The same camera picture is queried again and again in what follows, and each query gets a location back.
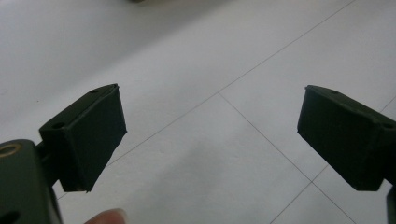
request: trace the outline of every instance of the mounting hole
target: mounting hole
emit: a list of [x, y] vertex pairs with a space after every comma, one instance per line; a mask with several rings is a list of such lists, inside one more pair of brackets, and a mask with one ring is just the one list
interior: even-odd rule
[[382, 125], [384, 126], [384, 128], [387, 128], [387, 129], [393, 129], [394, 128], [394, 126], [389, 124], [389, 123], [384, 123]]
[[20, 219], [21, 214], [17, 211], [8, 212], [2, 217], [0, 217], [0, 223], [4, 224], [14, 224], [18, 219]]
[[21, 149], [20, 144], [9, 144], [9, 145], [0, 147], [0, 158], [15, 154], [20, 149]]
[[59, 123], [56, 123], [56, 124], [52, 125], [52, 128], [53, 129], [60, 129], [63, 126], [64, 126], [64, 123], [63, 122], [59, 122]]

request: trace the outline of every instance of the fingertip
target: fingertip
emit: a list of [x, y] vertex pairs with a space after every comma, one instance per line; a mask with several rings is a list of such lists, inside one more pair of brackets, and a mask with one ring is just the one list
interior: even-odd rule
[[128, 216], [123, 209], [111, 209], [91, 218], [85, 224], [127, 224]]

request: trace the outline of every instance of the floor tile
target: floor tile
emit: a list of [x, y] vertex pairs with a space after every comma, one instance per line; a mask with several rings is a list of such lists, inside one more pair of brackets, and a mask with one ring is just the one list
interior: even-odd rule
[[118, 82], [129, 132], [114, 161], [348, 2], [2, 1], [0, 138], [38, 142], [46, 120]]
[[270, 223], [308, 184], [217, 95], [59, 203], [65, 223], [111, 207], [134, 224]]
[[272, 224], [353, 224], [353, 221], [310, 184]]
[[388, 181], [377, 192], [356, 191], [328, 166], [314, 183], [356, 223], [388, 224], [386, 197], [391, 188]]
[[396, 95], [396, 3], [356, 1], [221, 92], [309, 178], [326, 162], [297, 134], [304, 87], [380, 111]]

